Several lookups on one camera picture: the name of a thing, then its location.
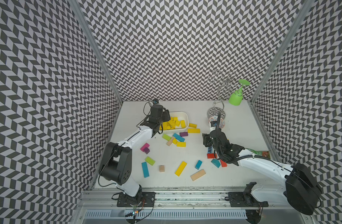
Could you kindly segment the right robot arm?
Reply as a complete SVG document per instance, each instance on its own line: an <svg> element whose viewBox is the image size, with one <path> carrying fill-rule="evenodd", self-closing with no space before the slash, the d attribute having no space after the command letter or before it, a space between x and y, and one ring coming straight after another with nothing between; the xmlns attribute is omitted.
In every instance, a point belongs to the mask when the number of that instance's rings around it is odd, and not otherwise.
<svg viewBox="0 0 342 224"><path fill-rule="evenodd" d="M259 193L252 190L250 194L257 201L279 199L305 215L312 215L321 205L321 186L305 165L289 165L257 155L250 149L230 143L219 128L209 134L204 133L202 138L203 145L213 147L221 161L257 171L276 181L284 189L283 192L273 189L269 194L264 189Z"/></svg>

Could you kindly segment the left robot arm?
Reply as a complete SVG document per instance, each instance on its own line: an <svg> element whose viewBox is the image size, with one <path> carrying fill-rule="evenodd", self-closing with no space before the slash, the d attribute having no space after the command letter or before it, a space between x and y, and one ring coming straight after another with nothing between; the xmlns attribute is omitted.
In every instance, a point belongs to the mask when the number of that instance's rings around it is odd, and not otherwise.
<svg viewBox="0 0 342 224"><path fill-rule="evenodd" d="M140 149L142 144L159 133L163 122L170 119L169 110L160 104L152 105L133 134L118 143L109 142L106 145L100 162L99 177L114 182L124 195L140 199L142 187L131 177L132 150Z"/></svg>

